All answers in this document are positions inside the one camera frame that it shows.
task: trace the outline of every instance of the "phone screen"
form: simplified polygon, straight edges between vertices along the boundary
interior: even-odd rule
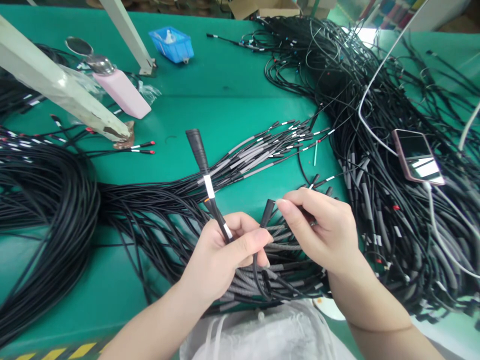
[[[396,132],[410,176],[423,182],[445,184],[425,137],[413,131],[397,130]]]

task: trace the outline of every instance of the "hand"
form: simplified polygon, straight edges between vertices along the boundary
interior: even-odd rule
[[[365,258],[358,248],[357,227],[350,205],[302,187],[288,192],[276,205],[301,248],[314,262],[334,274],[350,272]],[[311,214],[310,226],[298,208]]]
[[[270,266],[264,246],[273,242],[266,229],[244,212],[226,215],[225,222],[236,239],[225,244],[222,231],[215,220],[203,228],[195,250],[180,279],[195,301],[210,306],[228,290],[235,269],[251,265],[258,253],[260,267]]]

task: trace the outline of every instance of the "yellow and black stripe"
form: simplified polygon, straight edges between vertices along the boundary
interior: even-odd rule
[[[29,352],[23,355],[0,357],[0,360],[70,360],[84,359],[90,360],[98,357],[107,347],[112,338],[75,344],[68,346],[58,346],[53,349]]]

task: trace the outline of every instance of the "fingernail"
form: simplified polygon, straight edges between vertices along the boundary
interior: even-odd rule
[[[290,210],[291,210],[290,204],[285,199],[277,199],[275,201],[275,203],[276,203],[276,206],[278,207],[278,209],[280,210],[280,212],[283,215],[288,214],[290,212]]]

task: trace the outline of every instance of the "left hand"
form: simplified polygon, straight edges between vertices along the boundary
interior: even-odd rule
[[[235,269],[252,264],[253,254],[258,253],[259,267],[270,265],[264,250],[264,246],[274,240],[270,233],[244,212],[224,218],[236,240],[225,244],[218,222],[210,220],[179,282],[193,295],[194,301],[203,302],[207,307],[228,290]]]

